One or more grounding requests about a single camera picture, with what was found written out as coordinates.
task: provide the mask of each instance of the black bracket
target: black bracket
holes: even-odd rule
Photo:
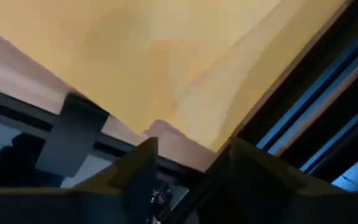
[[[73,177],[92,150],[108,116],[108,112],[92,102],[67,95],[36,168]]]

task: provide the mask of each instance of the glass pane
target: glass pane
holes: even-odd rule
[[[63,178],[35,168],[44,140],[0,123],[0,187],[59,187]]]

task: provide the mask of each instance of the wooden board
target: wooden board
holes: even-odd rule
[[[217,151],[343,2],[0,0],[0,35],[131,130]]]
[[[59,78],[0,37],[1,93],[59,114],[66,94],[70,91],[72,89]],[[160,156],[201,172],[204,172],[216,157],[213,152],[188,140],[161,121],[153,124],[146,134],[136,134],[117,118],[110,116],[101,132],[135,146],[148,136],[158,137]],[[171,141],[175,141],[175,147],[172,147]]]

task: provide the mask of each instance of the wooden surface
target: wooden surface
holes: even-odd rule
[[[18,100],[32,104],[38,108],[59,114],[65,96],[72,89],[40,66],[28,56],[17,50],[8,41],[0,37],[0,92]],[[160,155],[188,167],[205,171],[214,161],[213,152],[176,134],[162,134],[168,126],[157,122],[149,131],[150,136],[164,139],[160,144]],[[102,129],[102,133],[118,138],[124,142],[138,145],[148,138],[148,135],[138,135],[122,122],[110,116]],[[169,139],[174,138],[178,144],[172,148]]]
[[[136,133],[216,152],[343,2],[0,0],[0,35]]]
[[[150,128],[145,134],[136,134],[111,116],[102,132],[135,145],[147,138],[147,133],[158,136],[160,155],[205,171],[217,154],[197,142],[214,151],[221,149],[239,123],[242,121],[241,126],[252,117],[252,112],[296,65],[296,60],[301,58],[296,58],[301,49],[304,49],[301,52],[304,54],[342,12],[346,7],[343,2],[334,0],[322,9],[322,0],[282,0],[274,4],[271,10],[266,11],[269,14],[257,21],[258,26],[250,27],[231,50],[195,78],[194,85],[187,92],[179,94],[181,97],[177,98],[175,112],[166,119],[174,127],[166,121],[157,121],[163,124],[154,123],[153,130]],[[216,91],[217,86],[227,92],[223,97],[221,91]],[[65,95],[73,90],[0,37],[0,92],[58,114]],[[105,107],[104,103],[88,94],[89,90],[80,91]],[[182,146],[172,148],[172,141]]]

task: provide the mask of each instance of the black clamp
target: black clamp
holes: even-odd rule
[[[36,168],[73,177],[100,135],[109,113],[88,100],[69,94],[53,126]]]

